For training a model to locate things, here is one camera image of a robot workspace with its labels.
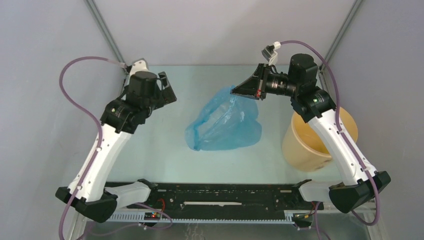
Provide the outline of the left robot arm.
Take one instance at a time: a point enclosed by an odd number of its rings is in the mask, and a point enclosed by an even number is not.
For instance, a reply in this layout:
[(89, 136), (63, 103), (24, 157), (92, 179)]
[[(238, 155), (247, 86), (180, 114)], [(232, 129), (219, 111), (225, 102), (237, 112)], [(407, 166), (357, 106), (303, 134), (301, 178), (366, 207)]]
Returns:
[(129, 85), (120, 97), (108, 103), (100, 118), (102, 137), (97, 138), (83, 167), (69, 186), (59, 187), (55, 196), (70, 203), (78, 213), (104, 223), (120, 208), (141, 203), (153, 208), (158, 194), (157, 185), (139, 179), (126, 185), (107, 187), (106, 181), (124, 145), (137, 127), (146, 122), (152, 112), (173, 103), (177, 97), (164, 71), (155, 74), (148, 70), (129, 76)]

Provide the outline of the left corner frame post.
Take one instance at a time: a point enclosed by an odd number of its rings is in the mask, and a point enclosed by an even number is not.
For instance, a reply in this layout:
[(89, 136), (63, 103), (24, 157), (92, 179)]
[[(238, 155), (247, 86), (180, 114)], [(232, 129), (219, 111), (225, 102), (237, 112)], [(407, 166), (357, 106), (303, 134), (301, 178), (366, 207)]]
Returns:
[(83, 1), (90, 12), (94, 22), (96, 23), (97, 27), (100, 30), (100, 33), (102, 34), (106, 44), (110, 48), (110, 50), (113, 53), (113, 56), (122, 63), (125, 63), (124, 57), (107, 25), (107, 22), (105, 21), (97, 3), (95, 0), (84, 0)]

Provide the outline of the blue plastic trash bag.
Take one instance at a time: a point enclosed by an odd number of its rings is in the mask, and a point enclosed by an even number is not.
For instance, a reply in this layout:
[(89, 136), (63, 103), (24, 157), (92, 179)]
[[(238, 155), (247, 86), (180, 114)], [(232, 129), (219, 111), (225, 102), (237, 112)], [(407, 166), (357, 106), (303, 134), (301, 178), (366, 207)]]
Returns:
[(234, 150), (260, 141), (262, 125), (258, 122), (257, 103), (231, 94), (234, 88), (220, 89), (185, 129), (184, 139), (191, 150)]

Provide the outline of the beige plastic trash bin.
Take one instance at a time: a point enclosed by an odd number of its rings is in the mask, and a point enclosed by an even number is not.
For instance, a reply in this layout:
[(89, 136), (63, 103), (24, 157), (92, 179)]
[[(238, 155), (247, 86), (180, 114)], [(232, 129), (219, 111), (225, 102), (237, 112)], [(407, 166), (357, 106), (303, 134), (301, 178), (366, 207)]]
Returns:
[(324, 119), (330, 122), (312, 119), (310, 125), (298, 113), (293, 113), (282, 141), (285, 160), (303, 172), (317, 171), (335, 161), (342, 173), (359, 173), (362, 170), (361, 165), (346, 141), (338, 134), (335, 114), (330, 113)]

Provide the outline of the small electronics board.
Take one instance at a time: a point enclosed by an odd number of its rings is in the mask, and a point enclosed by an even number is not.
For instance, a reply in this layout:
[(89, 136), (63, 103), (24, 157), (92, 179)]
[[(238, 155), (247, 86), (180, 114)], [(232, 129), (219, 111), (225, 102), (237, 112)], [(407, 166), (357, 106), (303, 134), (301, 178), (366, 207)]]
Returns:
[(143, 219), (145, 221), (159, 221), (161, 217), (161, 214), (158, 214), (156, 212), (147, 212), (144, 214)]

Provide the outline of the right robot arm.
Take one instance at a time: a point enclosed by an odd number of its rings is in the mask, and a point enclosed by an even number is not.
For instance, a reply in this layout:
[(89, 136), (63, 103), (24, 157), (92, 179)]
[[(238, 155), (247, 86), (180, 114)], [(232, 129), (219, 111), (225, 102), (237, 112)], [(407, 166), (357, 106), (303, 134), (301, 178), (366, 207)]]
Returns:
[(318, 66), (314, 58), (297, 53), (290, 59), (288, 73), (276, 72), (275, 66), (258, 64), (254, 73), (233, 88), (233, 95), (264, 100), (267, 94), (290, 97), (293, 110), (300, 115), (324, 143), (341, 176), (340, 183), (304, 180), (291, 194), (291, 204), (304, 209), (310, 202), (331, 202), (342, 213), (377, 199), (391, 182), (387, 171), (377, 169), (357, 147), (337, 115), (337, 105), (317, 86)]

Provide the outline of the corner frame post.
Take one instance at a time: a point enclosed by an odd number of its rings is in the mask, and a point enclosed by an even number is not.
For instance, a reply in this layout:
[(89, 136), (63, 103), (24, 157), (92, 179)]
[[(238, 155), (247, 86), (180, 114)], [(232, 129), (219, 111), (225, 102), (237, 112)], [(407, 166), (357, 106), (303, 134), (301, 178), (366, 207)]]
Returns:
[(95, 0), (84, 0), (83, 1), (90, 12), (94, 22), (96, 23), (97, 27), (100, 30), (100, 33), (102, 34), (106, 44), (110, 48), (110, 50), (113, 53), (113, 56), (122, 63), (125, 63), (124, 57), (107, 25), (107, 22), (105, 21), (97, 3)]
[(344, 21), (342, 22), (342, 25), (340, 29), (338, 30), (334, 40), (332, 41), (329, 50), (327, 51), (324, 60), (329, 63), (332, 57), (334, 56), (338, 46), (340, 45), (342, 39), (344, 38), (345, 34), (347, 33), (348, 29), (350, 28), (352, 22), (354, 21), (355, 17), (357, 16), (358, 12), (360, 11), (364, 0), (355, 0), (346, 15)]

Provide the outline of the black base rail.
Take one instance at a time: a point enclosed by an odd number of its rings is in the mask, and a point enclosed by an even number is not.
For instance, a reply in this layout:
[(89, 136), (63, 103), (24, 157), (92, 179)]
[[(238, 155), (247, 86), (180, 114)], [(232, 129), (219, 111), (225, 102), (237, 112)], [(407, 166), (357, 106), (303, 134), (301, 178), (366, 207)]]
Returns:
[(293, 184), (156, 183), (145, 205), (175, 223), (291, 224), (316, 206)]

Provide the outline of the right corner frame post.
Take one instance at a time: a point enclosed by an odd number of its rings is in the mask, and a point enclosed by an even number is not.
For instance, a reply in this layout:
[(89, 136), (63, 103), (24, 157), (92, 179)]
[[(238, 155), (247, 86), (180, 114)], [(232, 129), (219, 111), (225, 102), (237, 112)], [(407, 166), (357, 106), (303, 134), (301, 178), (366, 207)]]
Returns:
[(347, 33), (348, 29), (350, 28), (352, 22), (354, 21), (355, 17), (357, 16), (358, 12), (360, 11), (364, 0), (355, 0), (346, 15), (344, 21), (342, 22), (342, 25), (340, 29), (338, 30), (334, 40), (332, 41), (329, 50), (327, 51), (324, 60), (329, 63), (332, 57), (334, 56), (338, 46), (340, 45), (342, 39), (344, 38), (345, 34)]

